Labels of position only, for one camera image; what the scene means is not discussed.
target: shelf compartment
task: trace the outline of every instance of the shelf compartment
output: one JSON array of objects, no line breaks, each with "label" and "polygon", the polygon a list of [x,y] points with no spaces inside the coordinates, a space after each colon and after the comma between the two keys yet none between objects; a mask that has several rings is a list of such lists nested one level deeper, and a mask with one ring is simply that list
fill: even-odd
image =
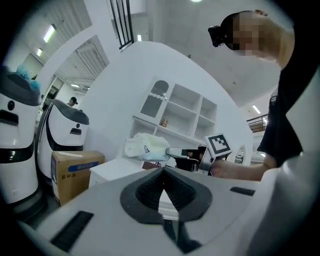
[{"label": "shelf compartment", "polygon": [[167,128],[178,134],[191,136],[196,122],[197,113],[173,102],[168,102],[161,122],[168,119]]},{"label": "shelf compartment", "polygon": [[205,136],[214,134],[215,123],[210,119],[200,115],[195,129],[194,137],[198,140],[205,141]]},{"label": "shelf compartment", "polygon": [[199,115],[198,125],[201,127],[208,127],[214,125],[215,122],[210,120],[209,118]]},{"label": "shelf compartment", "polygon": [[202,98],[200,115],[214,121],[216,119],[217,105],[212,101]]},{"label": "shelf compartment", "polygon": [[137,133],[146,133],[153,135],[156,129],[156,125],[148,123],[146,121],[133,118],[133,124],[130,132],[130,138],[132,138]]},{"label": "shelf compartment", "polygon": [[164,137],[170,144],[170,147],[174,148],[187,147],[197,149],[200,144],[204,143],[199,139],[191,138],[161,125],[158,126],[155,135]]},{"label": "shelf compartment", "polygon": [[193,112],[197,112],[200,103],[200,95],[176,84],[173,88],[169,101]]}]

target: black rubber pad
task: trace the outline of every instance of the black rubber pad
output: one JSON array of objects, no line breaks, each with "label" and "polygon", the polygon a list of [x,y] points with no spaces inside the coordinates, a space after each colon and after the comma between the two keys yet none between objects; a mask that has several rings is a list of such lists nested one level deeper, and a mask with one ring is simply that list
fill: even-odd
[{"label": "black rubber pad", "polygon": [[250,196],[250,197],[252,197],[256,192],[255,190],[243,188],[243,187],[238,187],[238,186],[234,186],[234,187],[230,188],[230,191],[238,193],[238,194]]},{"label": "black rubber pad", "polygon": [[51,243],[68,252],[93,216],[90,212],[79,211],[51,240]]},{"label": "black rubber pad", "polygon": [[212,202],[212,194],[206,186],[165,167],[124,187],[120,203],[125,212],[139,223],[163,224],[158,208],[164,190],[178,211],[180,222],[200,219]]}]

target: black slot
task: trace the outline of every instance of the black slot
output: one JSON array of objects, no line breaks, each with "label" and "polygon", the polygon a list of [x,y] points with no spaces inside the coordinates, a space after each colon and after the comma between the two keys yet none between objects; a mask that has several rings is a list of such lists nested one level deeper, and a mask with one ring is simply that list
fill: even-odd
[{"label": "black slot", "polygon": [[72,128],[70,134],[81,135],[81,129]]},{"label": "black slot", "polygon": [[34,141],[26,148],[0,148],[0,164],[27,161],[34,153]]},{"label": "black slot", "polygon": [[243,187],[238,187],[238,186],[234,186],[234,187],[230,188],[230,191],[238,193],[238,194],[250,196],[250,197],[252,197],[256,192],[255,190],[243,188]]},{"label": "black slot", "polygon": [[19,117],[17,114],[10,113],[6,110],[0,110],[0,123],[7,124],[10,126],[18,126]]},{"label": "black slot", "polygon": [[62,251],[68,252],[93,216],[90,212],[79,211],[51,240],[51,243]]}]

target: black t-shirt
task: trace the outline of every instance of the black t-shirt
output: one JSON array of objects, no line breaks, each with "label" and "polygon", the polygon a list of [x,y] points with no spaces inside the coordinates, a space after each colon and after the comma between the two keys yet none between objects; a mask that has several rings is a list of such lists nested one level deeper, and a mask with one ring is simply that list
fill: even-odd
[{"label": "black t-shirt", "polygon": [[281,71],[277,92],[270,98],[268,124],[258,151],[275,158],[279,167],[302,151],[301,144],[286,113],[308,86],[316,72],[319,59],[317,46],[308,45],[306,27],[294,26],[294,49],[289,63]]}]

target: floor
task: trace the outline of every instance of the floor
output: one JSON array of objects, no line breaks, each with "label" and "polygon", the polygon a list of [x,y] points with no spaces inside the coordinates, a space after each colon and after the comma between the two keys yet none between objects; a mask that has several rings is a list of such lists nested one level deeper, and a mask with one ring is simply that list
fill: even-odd
[{"label": "floor", "polygon": [[25,222],[35,230],[38,228],[40,223],[45,220],[46,217],[60,207],[52,195],[45,194],[44,197],[46,200],[46,205],[43,207],[43,209]]}]

